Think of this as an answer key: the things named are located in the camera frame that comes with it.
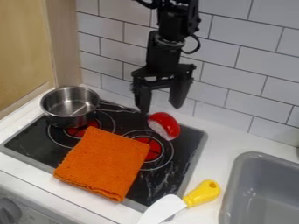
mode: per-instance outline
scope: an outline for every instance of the white tile wall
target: white tile wall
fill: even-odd
[[[288,124],[299,128],[299,108],[294,107],[289,117]]]
[[[224,106],[227,89],[214,87],[205,83],[194,81],[191,85],[188,97],[201,102]]]
[[[221,123],[242,131],[248,131],[252,120],[251,115],[241,114],[230,109],[208,105],[199,101],[196,103],[195,117]]]
[[[299,31],[285,29],[277,52],[299,57]]]
[[[200,0],[199,9],[232,18],[247,18],[251,0]]]
[[[299,28],[299,1],[254,0],[250,19],[272,25]]]
[[[103,74],[101,76],[101,88],[113,93],[133,98],[130,91],[130,82],[116,79],[114,77]]]
[[[123,65],[123,78],[126,81],[132,81],[133,77],[132,77],[132,72],[134,72],[135,70],[137,70],[138,68],[140,68],[139,66],[133,66],[127,63],[124,63]]]
[[[194,54],[184,54],[185,57],[212,62],[228,67],[233,67],[237,59],[239,47],[212,41],[209,39],[201,39],[201,49]],[[188,38],[185,50],[188,52],[196,47],[197,43],[194,39]]]
[[[210,39],[275,51],[282,28],[228,17],[214,17]]]
[[[150,10],[131,0],[100,0],[100,16],[150,25]]]
[[[79,33],[80,50],[100,54],[100,38],[85,33]]]
[[[99,15],[98,0],[76,0],[77,11]]]
[[[270,101],[258,96],[242,94],[235,91],[229,92],[226,107],[280,123],[287,121],[289,112],[292,109],[290,105],[285,103]]]
[[[147,47],[149,34],[154,30],[153,28],[141,25],[125,23],[124,42],[131,45]]]
[[[108,39],[122,40],[122,23],[83,13],[77,14],[78,31]]]
[[[241,47],[237,68],[290,81],[299,81],[299,59]]]
[[[106,59],[86,52],[81,52],[80,57],[83,68],[100,74],[110,74],[118,78],[122,77],[122,63],[119,61]]]
[[[280,102],[299,105],[299,83],[268,78],[262,96]]]
[[[152,104],[159,106],[159,108],[161,108],[162,111],[165,110],[172,111],[173,107],[168,102],[169,98],[170,98],[169,93],[155,90],[153,91],[153,95],[152,95]],[[195,101],[191,99],[186,99],[184,105],[177,112],[184,115],[192,116],[194,107],[195,107]]]
[[[131,0],[76,1],[83,82],[91,88],[101,84],[133,103],[131,73],[145,65],[156,11]],[[199,2],[203,21],[195,34],[202,48],[181,57],[181,63],[198,68],[178,112],[243,131],[253,121],[251,133],[298,145],[299,2]],[[184,49],[195,45],[188,38]],[[154,91],[152,100],[166,112],[174,109],[168,91]]]
[[[88,71],[86,69],[81,69],[81,74],[82,74],[82,82],[96,87],[100,88],[101,87],[101,74],[100,73],[95,73],[92,71]]]
[[[266,76],[205,63],[201,80],[223,88],[259,95]]]
[[[284,144],[299,145],[299,129],[258,117],[254,118],[250,133]]]
[[[138,66],[145,66],[146,49],[101,38],[101,55]]]

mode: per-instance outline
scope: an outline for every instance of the stainless steel pot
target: stainless steel pot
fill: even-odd
[[[44,95],[40,101],[47,121],[60,128],[77,128],[95,116],[100,96],[85,87],[62,87]]]

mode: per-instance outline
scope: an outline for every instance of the orange dish cloth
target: orange dish cloth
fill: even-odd
[[[68,184],[120,202],[149,150],[146,143],[89,127],[53,175]]]

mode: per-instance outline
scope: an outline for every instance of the sink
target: sink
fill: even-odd
[[[219,224],[298,224],[299,164],[260,152],[238,156]]]

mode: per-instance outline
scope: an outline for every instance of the wooden cabinet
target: wooden cabinet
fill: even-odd
[[[0,119],[52,86],[80,84],[74,0],[0,0]]]

